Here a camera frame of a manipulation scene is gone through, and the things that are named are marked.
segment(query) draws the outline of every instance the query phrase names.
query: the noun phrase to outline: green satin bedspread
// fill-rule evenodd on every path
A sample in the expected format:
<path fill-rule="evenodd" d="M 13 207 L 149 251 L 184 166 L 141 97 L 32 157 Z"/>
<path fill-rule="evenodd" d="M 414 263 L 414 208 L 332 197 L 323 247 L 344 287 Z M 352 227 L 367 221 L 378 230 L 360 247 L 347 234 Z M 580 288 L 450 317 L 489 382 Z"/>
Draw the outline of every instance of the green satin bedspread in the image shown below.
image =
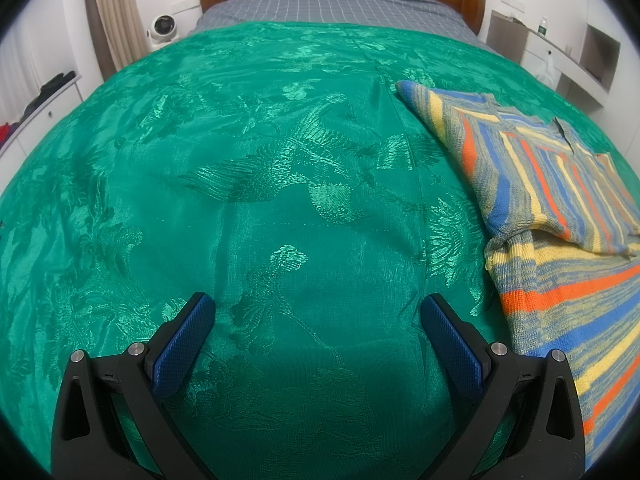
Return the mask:
<path fill-rule="evenodd" d="M 520 67 L 420 32 L 246 23 L 146 57 L 0 198 L 0 410 L 43 464 L 70 352 L 122 352 L 202 290 L 216 323 L 168 408 L 221 480 L 420 475 L 457 411 L 418 301 L 509 334 L 476 200 L 399 79 L 491 92 L 613 151 Z"/>

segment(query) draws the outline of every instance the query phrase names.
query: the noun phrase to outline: striped knit sweater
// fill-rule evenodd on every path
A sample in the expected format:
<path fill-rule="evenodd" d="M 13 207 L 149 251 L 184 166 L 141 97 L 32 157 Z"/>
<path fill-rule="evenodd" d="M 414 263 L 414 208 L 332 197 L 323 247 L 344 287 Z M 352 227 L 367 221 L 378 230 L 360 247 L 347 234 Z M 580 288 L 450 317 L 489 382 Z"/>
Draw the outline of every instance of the striped knit sweater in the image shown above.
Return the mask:
<path fill-rule="evenodd" d="M 610 156 L 562 120 L 544 124 L 488 94 L 397 86 L 478 197 L 513 350 L 567 354 L 589 466 L 640 395 L 636 204 Z"/>

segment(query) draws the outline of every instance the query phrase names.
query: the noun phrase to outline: white fan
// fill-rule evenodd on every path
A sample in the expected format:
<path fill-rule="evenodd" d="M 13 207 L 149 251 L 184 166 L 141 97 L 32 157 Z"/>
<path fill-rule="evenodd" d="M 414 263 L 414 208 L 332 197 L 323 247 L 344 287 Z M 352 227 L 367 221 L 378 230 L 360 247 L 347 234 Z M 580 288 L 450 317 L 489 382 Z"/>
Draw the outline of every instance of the white fan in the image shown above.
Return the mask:
<path fill-rule="evenodd" d="M 178 26 L 174 17 L 169 14 L 162 14 L 151 22 L 151 27 L 146 32 L 149 40 L 151 52 L 159 50 L 168 44 L 175 43 L 180 39 Z"/>

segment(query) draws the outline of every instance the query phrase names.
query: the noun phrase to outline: curtain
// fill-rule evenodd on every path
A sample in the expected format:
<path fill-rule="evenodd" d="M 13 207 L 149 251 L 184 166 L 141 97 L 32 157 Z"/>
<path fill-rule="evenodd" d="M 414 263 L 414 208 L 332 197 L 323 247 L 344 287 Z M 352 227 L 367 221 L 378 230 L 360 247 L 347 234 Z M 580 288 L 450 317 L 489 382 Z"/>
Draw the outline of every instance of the curtain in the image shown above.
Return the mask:
<path fill-rule="evenodd" d="M 22 18 L 18 18 L 2 38 L 0 82 L 0 124 L 17 121 L 42 85 Z"/>
<path fill-rule="evenodd" d="M 116 73 L 116 66 L 113 63 L 107 35 L 100 19 L 98 3 L 95 0 L 84 0 L 84 6 L 86 8 L 87 21 L 89 22 L 91 40 L 94 44 L 95 57 L 98 60 L 98 67 L 100 67 L 102 80 L 107 81 L 108 78 Z"/>
<path fill-rule="evenodd" d="M 95 0 L 95 3 L 115 69 L 121 70 L 146 56 L 149 50 L 136 0 Z M 96 37 L 93 34 L 92 37 L 95 43 Z"/>

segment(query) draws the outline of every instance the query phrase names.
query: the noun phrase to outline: metal screw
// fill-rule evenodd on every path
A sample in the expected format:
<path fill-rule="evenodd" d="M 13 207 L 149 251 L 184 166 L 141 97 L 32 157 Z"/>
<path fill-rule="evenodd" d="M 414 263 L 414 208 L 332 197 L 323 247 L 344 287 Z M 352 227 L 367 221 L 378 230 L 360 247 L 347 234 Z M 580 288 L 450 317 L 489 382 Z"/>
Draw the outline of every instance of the metal screw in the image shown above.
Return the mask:
<path fill-rule="evenodd" d="M 556 348 L 555 350 L 551 351 L 551 357 L 561 363 L 562 361 L 564 361 L 564 352 Z"/>
<path fill-rule="evenodd" d="M 129 348 L 127 349 L 127 352 L 129 352 L 130 355 L 140 355 L 144 351 L 145 351 L 144 343 L 131 343 L 129 345 Z"/>
<path fill-rule="evenodd" d="M 491 352 L 493 352 L 496 355 L 505 355 L 507 351 L 508 349 L 506 345 L 503 343 L 494 343 L 491 345 Z"/>
<path fill-rule="evenodd" d="M 71 360 L 75 363 L 79 363 L 84 359 L 84 352 L 82 350 L 76 350 L 71 354 Z"/>

